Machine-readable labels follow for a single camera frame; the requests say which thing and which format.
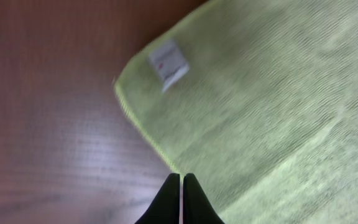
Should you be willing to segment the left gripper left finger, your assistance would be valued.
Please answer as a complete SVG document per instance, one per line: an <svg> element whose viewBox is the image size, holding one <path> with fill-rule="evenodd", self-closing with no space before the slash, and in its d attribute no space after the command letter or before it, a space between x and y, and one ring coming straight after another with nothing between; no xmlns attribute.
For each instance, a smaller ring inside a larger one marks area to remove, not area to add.
<svg viewBox="0 0 358 224"><path fill-rule="evenodd" d="M171 173L135 224L179 224L180 175Z"/></svg>

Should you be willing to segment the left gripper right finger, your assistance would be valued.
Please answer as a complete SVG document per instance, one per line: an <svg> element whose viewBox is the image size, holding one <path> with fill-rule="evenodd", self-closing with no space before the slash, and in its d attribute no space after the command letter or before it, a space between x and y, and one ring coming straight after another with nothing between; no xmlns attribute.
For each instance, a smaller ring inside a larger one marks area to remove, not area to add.
<svg viewBox="0 0 358 224"><path fill-rule="evenodd" d="M183 179L183 223L224 224L210 204L194 174Z"/></svg>

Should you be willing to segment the green microfiber cloth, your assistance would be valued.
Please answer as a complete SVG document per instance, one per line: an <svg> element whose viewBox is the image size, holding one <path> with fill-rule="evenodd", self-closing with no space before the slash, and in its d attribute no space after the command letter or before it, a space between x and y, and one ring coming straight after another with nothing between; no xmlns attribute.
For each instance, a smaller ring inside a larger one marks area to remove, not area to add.
<svg viewBox="0 0 358 224"><path fill-rule="evenodd" d="M209 1L115 91L224 222L358 223L358 0Z"/></svg>

